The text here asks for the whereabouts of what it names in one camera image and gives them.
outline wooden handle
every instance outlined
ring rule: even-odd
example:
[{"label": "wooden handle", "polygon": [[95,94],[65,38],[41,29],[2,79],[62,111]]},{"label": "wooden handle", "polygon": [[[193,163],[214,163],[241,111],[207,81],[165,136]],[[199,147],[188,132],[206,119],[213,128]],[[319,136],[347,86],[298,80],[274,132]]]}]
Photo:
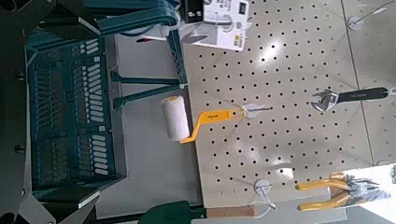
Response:
[{"label": "wooden handle", "polygon": [[255,217],[254,205],[242,207],[207,208],[207,217]]}]

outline wrench handle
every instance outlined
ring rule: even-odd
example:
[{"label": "wrench handle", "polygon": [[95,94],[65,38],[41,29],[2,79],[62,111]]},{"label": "wrench handle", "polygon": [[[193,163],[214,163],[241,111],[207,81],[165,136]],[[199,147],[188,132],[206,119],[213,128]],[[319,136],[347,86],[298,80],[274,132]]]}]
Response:
[{"label": "wrench handle", "polygon": [[348,91],[340,93],[337,104],[343,102],[379,100],[389,96],[388,89],[384,87],[366,89],[361,91]]}]

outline yellow paint roller handle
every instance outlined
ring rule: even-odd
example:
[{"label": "yellow paint roller handle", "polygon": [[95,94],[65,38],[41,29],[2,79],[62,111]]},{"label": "yellow paint roller handle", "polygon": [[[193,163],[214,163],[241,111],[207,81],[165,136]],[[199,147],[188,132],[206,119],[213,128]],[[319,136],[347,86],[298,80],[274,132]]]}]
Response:
[{"label": "yellow paint roller handle", "polygon": [[299,211],[314,211],[319,209],[329,209],[329,208],[337,208],[342,207],[347,204],[347,200],[349,199],[349,194],[347,192],[342,192],[335,195],[329,201],[320,202],[320,203],[302,203],[298,205],[297,209]]},{"label": "yellow paint roller handle", "polygon": [[181,144],[195,141],[201,124],[216,123],[228,119],[242,119],[247,116],[244,109],[212,110],[202,113],[195,124],[192,136],[180,141]]},{"label": "yellow paint roller handle", "polygon": [[339,189],[348,189],[348,185],[344,180],[341,179],[323,179],[316,180],[310,183],[301,183],[296,185],[297,190],[308,190],[308,189],[318,189],[325,187],[335,187]]}]

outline pliers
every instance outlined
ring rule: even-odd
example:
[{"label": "pliers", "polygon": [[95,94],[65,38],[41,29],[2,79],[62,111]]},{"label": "pliers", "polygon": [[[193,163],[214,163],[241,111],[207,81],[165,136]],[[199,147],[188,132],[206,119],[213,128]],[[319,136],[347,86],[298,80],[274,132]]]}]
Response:
[{"label": "pliers", "polygon": [[355,179],[347,175],[346,179],[323,179],[295,186],[297,190],[309,190],[330,187],[332,198],[326,202],[302,203],[299,211],[313,211],[319,209],[338,208],[358,203],[371,202],[380,198],[388,198],[389,194],[381,190],[379,185],[370,179]]}]

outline green metal frame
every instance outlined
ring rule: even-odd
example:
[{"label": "green metal frame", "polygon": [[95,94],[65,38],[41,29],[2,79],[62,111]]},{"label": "green metal frame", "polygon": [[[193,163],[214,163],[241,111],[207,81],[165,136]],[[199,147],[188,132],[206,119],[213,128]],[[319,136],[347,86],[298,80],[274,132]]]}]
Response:
[{"label": "green metal frame", "polygon": [[161,94],[168,91],[175,91],[180,89],[180,82],[178,79],[167,79],[167,78],[146,78],[146,77],[122,77],[118,72],[111,72],[111,81],[119,82],[122,84],[163,84],[167,85],[157,89],[142,91],[139,93],[118,97],[113,100],[113,108],[118,109],[124,106],[126,103],[146,98],[149,96]]}]

